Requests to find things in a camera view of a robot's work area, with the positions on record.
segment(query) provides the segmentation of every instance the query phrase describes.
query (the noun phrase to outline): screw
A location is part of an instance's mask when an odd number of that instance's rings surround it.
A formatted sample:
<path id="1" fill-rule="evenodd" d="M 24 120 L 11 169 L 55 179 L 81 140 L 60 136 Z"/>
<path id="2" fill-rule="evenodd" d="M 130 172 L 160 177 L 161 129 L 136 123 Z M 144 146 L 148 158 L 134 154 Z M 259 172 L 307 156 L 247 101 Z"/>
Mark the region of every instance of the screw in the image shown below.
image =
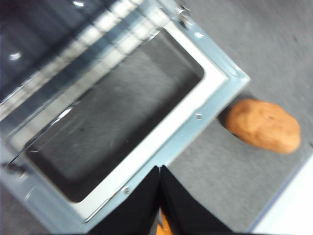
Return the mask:
<path id="1" fill-rule="evenodd" d="M 182 10 L 190 11 L 190 9 L 187 7 L 186 3 L 184 1 L 180 1 L 179 8 Z"/>
<path id="2" fill-rule="evenodd" d="M 131 190 L 129 189 L 129 187 L 126 187 L 123 189 L 125 194 L 130 194 Z"/>
<path id="3" fill-rule="evenodd" d="M 196 119 L 197 120 L 202 120 L 202 114 L 196 114 Z"/>
<path id="4" fill-rule="evenodd" d="M 186 12 L 186 10 L 182 11 L 179 15 L 179 23 L 181 23 L 185 28 L 188 28 L 192 25 L 192 23 L 189 21 L 189 14 Z"/>

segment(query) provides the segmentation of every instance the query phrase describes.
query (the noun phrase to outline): oven door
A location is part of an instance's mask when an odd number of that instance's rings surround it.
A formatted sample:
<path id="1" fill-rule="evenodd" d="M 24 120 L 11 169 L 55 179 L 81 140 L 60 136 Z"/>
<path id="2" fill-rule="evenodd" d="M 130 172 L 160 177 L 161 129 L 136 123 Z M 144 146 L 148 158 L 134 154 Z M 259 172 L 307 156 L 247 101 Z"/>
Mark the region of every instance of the oven door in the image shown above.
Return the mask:
<path id="1" fill-rule="evenodd" d="M 168 8 L 115 2 L 1 103 L 2 181 L 52 233 L 89 231 L 248 83 Z"/>

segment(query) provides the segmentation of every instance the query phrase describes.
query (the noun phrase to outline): brown potato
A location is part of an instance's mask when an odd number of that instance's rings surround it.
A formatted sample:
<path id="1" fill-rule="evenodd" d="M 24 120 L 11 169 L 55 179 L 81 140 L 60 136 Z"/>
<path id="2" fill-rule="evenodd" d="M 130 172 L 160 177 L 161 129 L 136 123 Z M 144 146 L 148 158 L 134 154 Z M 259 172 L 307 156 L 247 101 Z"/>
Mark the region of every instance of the brown potato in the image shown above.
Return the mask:
<path id="1" fill-rule="evenodd" d="M 291 153 L 301 143 L 297 120 L 277 104 L 244 99 L 229 111 L 226 128 L 242 141 L 278 153 Z"/>

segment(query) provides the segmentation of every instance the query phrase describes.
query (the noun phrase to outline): potato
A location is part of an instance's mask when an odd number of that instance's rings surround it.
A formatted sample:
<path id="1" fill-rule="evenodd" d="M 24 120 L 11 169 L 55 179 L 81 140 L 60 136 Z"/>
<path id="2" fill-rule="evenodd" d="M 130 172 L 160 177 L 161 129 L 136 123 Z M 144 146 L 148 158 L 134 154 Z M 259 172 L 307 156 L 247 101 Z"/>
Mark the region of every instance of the potato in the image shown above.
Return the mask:
<path id="1" fill-rule="evenodd" d="M 231 107 L 226 128 L 242 141 L 277 153 L 291 153 L 301 143 L 298 121 L 277 104 L 244 99 Z"/>

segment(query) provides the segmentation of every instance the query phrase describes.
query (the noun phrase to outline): gray carpet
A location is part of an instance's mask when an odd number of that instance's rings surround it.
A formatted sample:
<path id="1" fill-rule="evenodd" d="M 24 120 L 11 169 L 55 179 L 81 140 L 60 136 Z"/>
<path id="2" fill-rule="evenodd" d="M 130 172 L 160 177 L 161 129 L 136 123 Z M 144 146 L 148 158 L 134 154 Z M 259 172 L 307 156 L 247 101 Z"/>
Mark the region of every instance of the gray carpet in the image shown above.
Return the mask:
<path id="1" fill-rule="evenodd" d="M 186 2 L 192 18 L 252 78 L 243 93 L 281 105 L 302 127 L 300 148 L 280 155 L 243 143 L 215 120 L 170 166 L 200 203 L 230 228 L 245 231 L 312 153 L 313 1 Z M 1 234 L 44 232 L 2 189 Z"/>

